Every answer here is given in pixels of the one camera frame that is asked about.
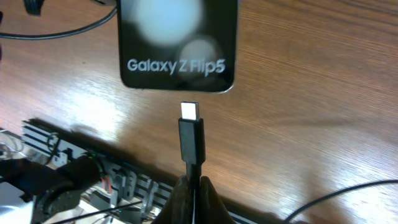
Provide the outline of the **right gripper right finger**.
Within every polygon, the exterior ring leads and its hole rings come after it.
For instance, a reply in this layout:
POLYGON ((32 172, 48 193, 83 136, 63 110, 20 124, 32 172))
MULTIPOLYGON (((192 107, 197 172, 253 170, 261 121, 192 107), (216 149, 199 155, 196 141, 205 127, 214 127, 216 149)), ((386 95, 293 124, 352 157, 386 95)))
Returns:
POLYGON ((195 223, 235 224, 215 187, 207 176, 200 178, 200 188, 196 202, 195 223))

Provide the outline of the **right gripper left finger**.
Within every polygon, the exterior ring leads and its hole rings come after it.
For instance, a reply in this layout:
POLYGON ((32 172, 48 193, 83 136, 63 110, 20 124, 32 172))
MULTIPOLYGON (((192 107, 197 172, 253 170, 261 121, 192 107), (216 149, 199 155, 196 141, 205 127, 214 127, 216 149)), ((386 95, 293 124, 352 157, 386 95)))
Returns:
POLYGON ((186 175, 182 175, 152 224, 191 224, 193 218, 193 196, 186 175))

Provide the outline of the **black Galaxy flip phone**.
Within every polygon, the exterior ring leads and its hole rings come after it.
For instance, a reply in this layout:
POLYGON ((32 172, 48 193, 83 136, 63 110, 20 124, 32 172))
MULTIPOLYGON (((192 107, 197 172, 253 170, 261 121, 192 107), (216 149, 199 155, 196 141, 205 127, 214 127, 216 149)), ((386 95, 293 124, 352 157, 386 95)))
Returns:
POLYGON ((234 84, 238 0, 118 1, 128 88, 221 93, 234 84))

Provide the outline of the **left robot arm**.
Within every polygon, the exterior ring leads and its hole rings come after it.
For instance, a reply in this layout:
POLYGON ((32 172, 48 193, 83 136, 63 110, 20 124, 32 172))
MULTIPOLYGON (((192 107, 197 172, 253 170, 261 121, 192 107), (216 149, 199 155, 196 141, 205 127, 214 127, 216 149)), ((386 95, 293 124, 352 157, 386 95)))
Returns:
POLYGON ((1 223, 44 223, 74 209, 104 167, 81 156, 57 169, 26 158, 1 161, 1 223))

